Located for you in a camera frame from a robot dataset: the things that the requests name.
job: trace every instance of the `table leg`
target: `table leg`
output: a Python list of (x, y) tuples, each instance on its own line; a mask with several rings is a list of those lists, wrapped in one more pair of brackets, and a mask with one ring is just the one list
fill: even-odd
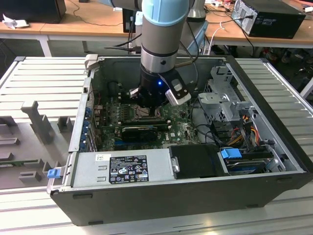
[(83, 49), (84, 49), (84, 52), (88, 53), (89, 50), (88, 50), (87, 42), (86, 42), (86, 41), (82, 41), (82, 42), (83, 42)]
[(40, 35), (37, 37), (37, 40), (40, 42), (41, 48), (43, 49), (45, 57), (52, 57), (51, 51), (49, 48), (49, 39), (46, 35)]
[(300, 95), (302, 95), (303, 98), (306, 98), (311, 93), (312, 90), (313, 90), (313, 78), (311, 78), (311, 81), (305, 86), (305, 88), (303, 88)]

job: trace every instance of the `white cable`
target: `white cable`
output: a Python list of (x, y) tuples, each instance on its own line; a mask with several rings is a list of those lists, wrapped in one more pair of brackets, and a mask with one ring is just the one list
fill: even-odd
[[(239, 18), (233, 19), (232, 21), (241, 20), (241, 19), (242, 19), (242, 18), (239, 17)], [(220, 22), (220, 27), (219, 27), (218, 29), (216, 29), (215, 32), (213, 33), (212, 38), (211, 38), (211, 42), (210, 42), (210, 45), (209, 45), (209, 52), (207, 53), (208, 55), (210, 55), (210, 53), (211, 53), (212, 42), (213, 42), (213, 38), (214, 38), (215, 34), (216, 34), (217, 31), (219, 31), (220, 29), (226, 30), (226, 29), (222, 26), (222, 23), (227, 23), (227, 22), (221, 21), (221, 22)]]
[(209, 45), (209, 52), (207, 53), (208, 55), (210, 55), (210, 53), (211, 53), (211, 49), (212, 49), (212, 41), (213, 41), (213, 38), (214, 38), (214, 35), (217, 33), (217, 31), (219, 31), (220, 29), (223, 29), (223, 30), (225, 30), (225, 28), (224, 27), (219, 27), (218, 29), (216, 29), (215, 30), (215, 32), (213, 33), (213, 35), (212, 35), (212, 38), (211, 38), (211, 41), (210, 41), (210, 45)]

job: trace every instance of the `light blue robot joint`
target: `light blue robot joint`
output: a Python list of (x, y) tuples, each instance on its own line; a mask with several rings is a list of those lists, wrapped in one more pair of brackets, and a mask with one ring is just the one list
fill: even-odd
[(144, 17), (152, 24), (168, 27), (184, 20), (189, 12), (187, 0), (144, 0)]

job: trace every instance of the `paper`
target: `paper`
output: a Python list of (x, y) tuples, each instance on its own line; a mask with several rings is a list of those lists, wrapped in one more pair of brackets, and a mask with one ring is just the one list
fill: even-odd
[(12, 28), (12, 29), (29, 26), (29, 24), (25, 20), (16, 21), (16, 20), (6, 17), (4, 14), (3, 14), (2, 23), (4, 23), (8, 28)]
[(113, 11), (123, 11), (123, 8), (121, 8), (121, 7), (115, 7), (115, 8), (113, 8)]

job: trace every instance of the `power supply label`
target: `power supply label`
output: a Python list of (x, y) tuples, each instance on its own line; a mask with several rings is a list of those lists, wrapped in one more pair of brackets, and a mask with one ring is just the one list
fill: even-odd
[(149, 181), (147, 156), (110, 158), (111, 184), (125, 184)]

